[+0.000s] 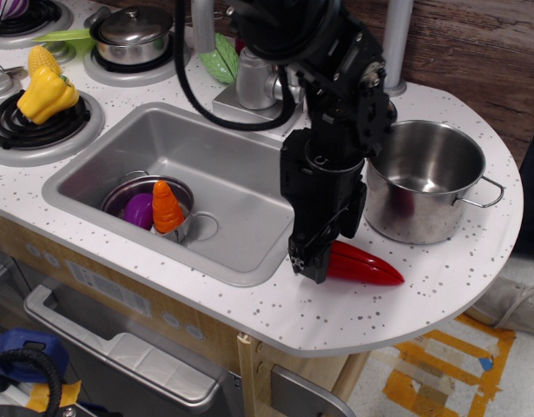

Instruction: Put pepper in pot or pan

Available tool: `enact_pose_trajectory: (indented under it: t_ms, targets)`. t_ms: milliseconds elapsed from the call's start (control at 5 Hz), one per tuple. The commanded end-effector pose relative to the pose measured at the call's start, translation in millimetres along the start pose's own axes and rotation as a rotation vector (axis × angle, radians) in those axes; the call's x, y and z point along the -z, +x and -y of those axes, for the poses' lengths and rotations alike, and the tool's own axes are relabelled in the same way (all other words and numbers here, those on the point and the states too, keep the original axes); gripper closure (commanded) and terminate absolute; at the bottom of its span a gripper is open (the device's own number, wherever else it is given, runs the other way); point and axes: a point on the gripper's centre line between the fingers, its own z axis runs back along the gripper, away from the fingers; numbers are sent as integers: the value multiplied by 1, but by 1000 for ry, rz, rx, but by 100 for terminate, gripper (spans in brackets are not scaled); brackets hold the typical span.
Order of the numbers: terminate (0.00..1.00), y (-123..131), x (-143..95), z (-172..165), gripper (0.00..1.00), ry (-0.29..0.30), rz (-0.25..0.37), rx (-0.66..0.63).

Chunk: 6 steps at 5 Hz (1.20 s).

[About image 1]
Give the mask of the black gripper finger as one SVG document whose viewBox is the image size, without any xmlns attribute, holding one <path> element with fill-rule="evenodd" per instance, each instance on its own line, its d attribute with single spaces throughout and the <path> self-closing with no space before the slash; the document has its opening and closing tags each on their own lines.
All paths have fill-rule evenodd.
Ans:
<svg viewBox="0 0 534 417">
<path fill-rule="evenodd" d="M 304 276 L 321 284 L 326 280 L 332 244 L 313 245 L 306 250 Z"/>
<path fill-rule="evenodd" d="M 306 269 L 309 264 L 309 255 L 307 247 L 296 242 L 288 243 L 288 255 L 295 274 L 306 275 Z"/>
</svg>

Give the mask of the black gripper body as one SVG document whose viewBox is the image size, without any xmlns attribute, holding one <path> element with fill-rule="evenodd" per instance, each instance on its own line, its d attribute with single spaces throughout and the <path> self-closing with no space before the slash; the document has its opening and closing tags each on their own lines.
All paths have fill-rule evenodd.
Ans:
<svg viewBox="0 0 534 417">
<path fill-rule="evenodd" d="M 331 159 L 314 151 L 310 129 L 295 130 L 283 142 L 280 192 L 294 212 L 288 242 L 293 260 L 319 261 L 339 235 L 356 235 L 366 199 L 364 166 L 360 153 Z"/>
</svg>

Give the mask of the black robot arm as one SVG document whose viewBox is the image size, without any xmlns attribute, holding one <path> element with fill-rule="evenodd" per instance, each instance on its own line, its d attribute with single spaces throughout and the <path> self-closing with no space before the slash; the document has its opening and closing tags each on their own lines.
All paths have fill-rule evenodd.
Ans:
<svg viewBox="0 0 534 417">
<path fill-rule="evenodd" d="M 258 57 L 293 70 L 311 125 L 280 151 L 280 192 L 293 207 L 293 270 L 326 279 L 333 242 L 355 236 L 365 205 L 361 171 L 391 132 L 382 49 L 340 1 L 234 1 L 232 24 Z"/>
</svg>

